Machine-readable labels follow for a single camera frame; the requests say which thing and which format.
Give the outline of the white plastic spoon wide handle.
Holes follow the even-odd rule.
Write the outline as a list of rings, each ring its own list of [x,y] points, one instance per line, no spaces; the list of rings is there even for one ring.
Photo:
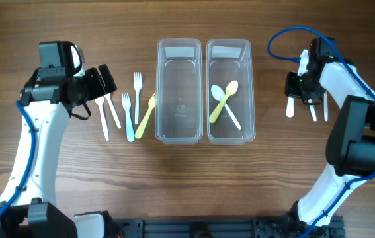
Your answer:
[[[287,104],[286,104],[286,116],[288,118],[292,118],[294,116],[294,97],[288,97]]]

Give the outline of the white plastic spoon slanted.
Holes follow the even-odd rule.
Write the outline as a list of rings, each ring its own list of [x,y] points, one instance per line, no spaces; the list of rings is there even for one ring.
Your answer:
[[[317,116],[316,116],[316,113],[315,113],[315,106],[313,104],[312,99],[308,100],[308,104],[309,104],[309,108],[310,108],[310,113],[311,113],[312,119],[313,119],[314,122],[316,122],[317,121]]]

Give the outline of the yellow plastic spoon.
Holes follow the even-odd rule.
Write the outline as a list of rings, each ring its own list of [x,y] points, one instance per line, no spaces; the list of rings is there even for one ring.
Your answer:
[[[216,108],[213,110],[213,112],[211,113],[209,117],[210,123],[214,123],[218,119],[218,116],[220,115],[220,112],[222,111],[226,101],[228,100],[230,96],[236,93],[238,86],[239,86],[239,83],[236,80],[231,81],[226,86],[224,97],[222,98],[222,100],[219,102],[219,104],[216,106]]]

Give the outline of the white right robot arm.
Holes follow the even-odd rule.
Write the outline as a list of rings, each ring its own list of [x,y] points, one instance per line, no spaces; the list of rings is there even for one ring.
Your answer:
[[[301,64],[286,78],[290,100],[323,99],[330,94],[340,108],[327,139],[327,164],[312,189],[284,218],[283,231],[306,237],[321,235],[340,205],[375,177],[375,92],[348,63]]]

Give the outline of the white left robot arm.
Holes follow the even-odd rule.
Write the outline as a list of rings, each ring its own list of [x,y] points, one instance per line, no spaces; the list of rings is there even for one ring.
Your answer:
[[[11,177],[0,197],[0,237],[115,237],[109,213],[67,217],[56,207],[61,142],[72,110],[116,90],[107,65],[38,68],[16,106],[22,132]]]

